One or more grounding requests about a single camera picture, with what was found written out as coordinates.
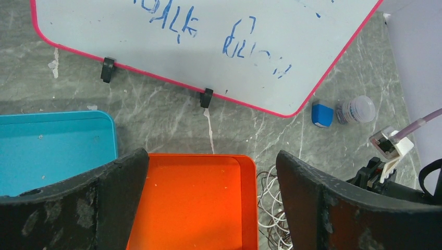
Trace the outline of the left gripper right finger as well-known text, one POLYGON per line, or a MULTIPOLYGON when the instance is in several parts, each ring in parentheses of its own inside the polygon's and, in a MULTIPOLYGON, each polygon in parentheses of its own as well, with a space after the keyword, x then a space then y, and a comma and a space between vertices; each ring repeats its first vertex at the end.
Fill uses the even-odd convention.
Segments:
POLYGON ((294 249, 441 249, 441 206, 422 191, 363 189, 286 151, 276 170, 294 249))

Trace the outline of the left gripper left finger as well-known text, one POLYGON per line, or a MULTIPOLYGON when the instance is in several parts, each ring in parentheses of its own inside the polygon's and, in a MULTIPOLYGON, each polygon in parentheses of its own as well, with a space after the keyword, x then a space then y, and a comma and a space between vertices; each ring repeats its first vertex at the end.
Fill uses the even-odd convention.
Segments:
POLYGON ((64 181, 1 197, 1 249, 126 249, 149 168, 138 148, 64 181))

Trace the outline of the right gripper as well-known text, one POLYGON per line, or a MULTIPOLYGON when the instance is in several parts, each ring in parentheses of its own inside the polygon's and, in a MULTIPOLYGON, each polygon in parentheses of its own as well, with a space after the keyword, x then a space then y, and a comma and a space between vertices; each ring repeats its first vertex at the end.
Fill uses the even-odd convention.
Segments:
POLYGON ((360 168, 355 177, 347 180, 348 183, 358 186, 364 190, 374 193, 383 193, 387 191, 390 183, 396 180, 396 171, 394 170, 384 183, 380 182, 382 171, 384 170, 385 162, 378 157, 373 157, 369 160, 365 167, 360 168))

